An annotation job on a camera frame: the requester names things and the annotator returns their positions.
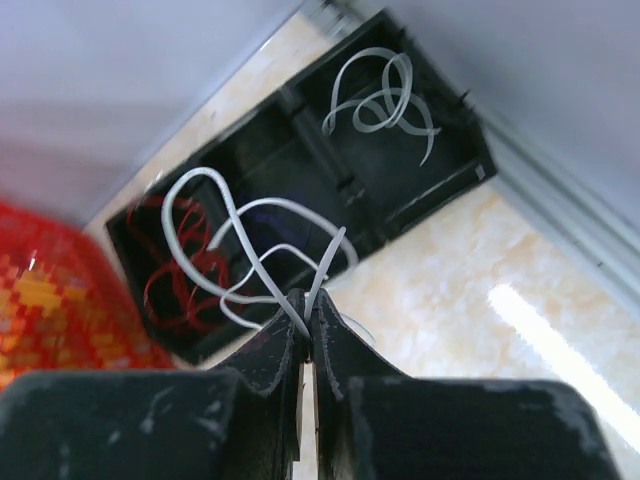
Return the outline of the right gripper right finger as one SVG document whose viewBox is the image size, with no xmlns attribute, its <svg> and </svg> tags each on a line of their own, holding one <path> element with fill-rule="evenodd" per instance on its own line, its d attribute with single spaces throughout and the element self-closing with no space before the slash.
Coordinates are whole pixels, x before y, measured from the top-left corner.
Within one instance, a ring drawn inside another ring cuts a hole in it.
<svg viewBox="0 0 640 480">
<path fill-rule="evenodd" d="M 585 399 L 541 379 L 411 377 L 342 320 L 309 320 L 322 479 L 616 479 Z"/>
</svg>

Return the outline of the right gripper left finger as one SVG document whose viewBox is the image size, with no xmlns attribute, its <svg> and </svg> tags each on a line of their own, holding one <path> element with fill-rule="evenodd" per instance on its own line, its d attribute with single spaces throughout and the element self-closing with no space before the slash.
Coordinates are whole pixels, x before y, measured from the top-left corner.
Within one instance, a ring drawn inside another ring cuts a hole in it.
<svg viewBox="0 0 640 480">
<path fill-rule="evenodd" d="M 287 479 L 306 343 L 278 311 L 208 370 L 45 370 L 1 395 L 5 479 Z"/>
</svg>

